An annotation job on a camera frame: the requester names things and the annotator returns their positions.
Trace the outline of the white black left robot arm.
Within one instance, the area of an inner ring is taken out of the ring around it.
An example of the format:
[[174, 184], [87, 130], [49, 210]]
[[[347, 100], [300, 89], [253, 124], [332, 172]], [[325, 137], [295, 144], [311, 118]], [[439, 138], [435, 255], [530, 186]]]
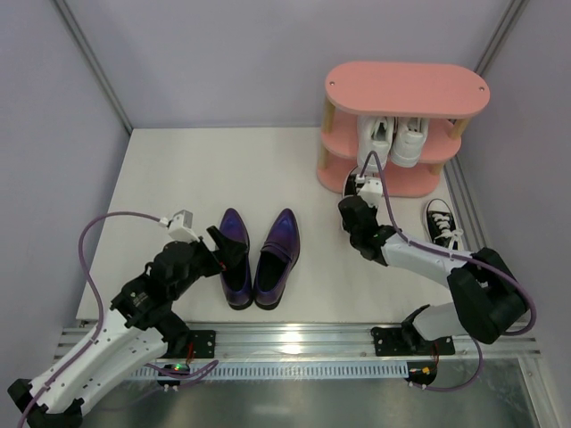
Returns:
[[186, 351], [191, 332], [173, 311], [174, 301], [198, 279], [236, 267], [248, 250], [215, 226], [207, 231], [215, 250], [200, 237], [166, 244], [141, 275], [121, 288], [70, 354], [42, 375], [9, 387], [21, 411], [19, 426], [78, 427], [93, 405], [131, 372]]

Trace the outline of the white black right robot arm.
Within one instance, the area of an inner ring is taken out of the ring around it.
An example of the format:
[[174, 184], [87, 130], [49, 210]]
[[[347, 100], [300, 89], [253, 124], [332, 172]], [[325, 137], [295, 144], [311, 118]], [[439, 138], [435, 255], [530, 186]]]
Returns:
[[448, 336], [467, 334], [492, 344], [533, 327], [534, 305], [496, 251], [469, 253], [418, 243], [396, 226], [380, 226], [376, 210], [357, 195], [343, 198], [338, 209], [351, 246], [364, 259], [408, 270], [450, 291], [451, 303], [425, 305], [401, 322], [401, 342], [412, 353]]

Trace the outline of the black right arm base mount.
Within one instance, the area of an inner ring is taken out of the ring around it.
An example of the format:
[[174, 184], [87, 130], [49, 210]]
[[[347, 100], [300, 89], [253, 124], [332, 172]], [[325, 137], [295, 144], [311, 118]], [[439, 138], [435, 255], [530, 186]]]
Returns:
[[411, 327], [373, 327], [370, 330], [377, 357], [451, 356], [456, 350], [450, 336], [428, 341]]

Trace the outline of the white sneaker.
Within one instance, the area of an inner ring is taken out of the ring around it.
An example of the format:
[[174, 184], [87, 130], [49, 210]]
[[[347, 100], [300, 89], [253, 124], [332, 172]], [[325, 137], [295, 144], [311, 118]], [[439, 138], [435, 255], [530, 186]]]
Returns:
[[414, 167], [427, 140], [427, 118], [398, 118], [396, 134], [391, 148], [391, 161], [402, 168]]
[[377, 153], [382, 168], [385, 167], [393, 144], [394, 125], [394, 117], [359, 116], [357, 118], [357, 162], [360, 168], [364, 168], [366, 172], [377, 171], [374, 156], [366, 161], [371, 151]]

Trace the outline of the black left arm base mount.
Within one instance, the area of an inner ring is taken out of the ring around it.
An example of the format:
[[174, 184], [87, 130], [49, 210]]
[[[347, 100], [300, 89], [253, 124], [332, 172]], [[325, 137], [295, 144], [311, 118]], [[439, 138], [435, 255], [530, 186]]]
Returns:
[[183, 340], [178, 357], [183, 359], [214, 358], [215, 347], [215, 330], [191, 330]]

